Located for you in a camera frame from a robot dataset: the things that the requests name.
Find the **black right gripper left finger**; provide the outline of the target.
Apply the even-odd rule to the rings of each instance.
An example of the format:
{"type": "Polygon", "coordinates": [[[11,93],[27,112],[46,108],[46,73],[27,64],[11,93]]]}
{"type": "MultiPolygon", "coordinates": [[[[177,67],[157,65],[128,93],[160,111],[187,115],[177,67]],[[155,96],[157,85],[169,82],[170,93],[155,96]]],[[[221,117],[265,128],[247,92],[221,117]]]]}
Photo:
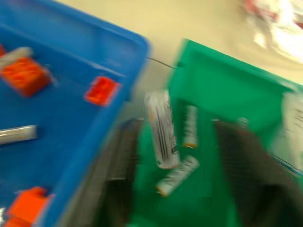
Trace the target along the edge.
{"type": "Polygon", "coordinates": [[[142,119],[119,124],[89,169],[71,208],[70,227],[125,227],[132,211],[142,119]]]}

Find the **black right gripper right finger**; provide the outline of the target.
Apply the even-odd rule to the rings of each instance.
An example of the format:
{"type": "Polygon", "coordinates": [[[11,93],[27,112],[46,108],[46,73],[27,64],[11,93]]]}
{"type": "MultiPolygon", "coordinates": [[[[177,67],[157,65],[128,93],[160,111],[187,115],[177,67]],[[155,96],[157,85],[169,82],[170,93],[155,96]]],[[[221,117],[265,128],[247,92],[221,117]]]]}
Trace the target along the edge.
{"type": "Polygon", "coordinates": [[[261,146],[235,124],[214,124],[223,171],[244,227],[301,227],[300,185],[261,146]]]}

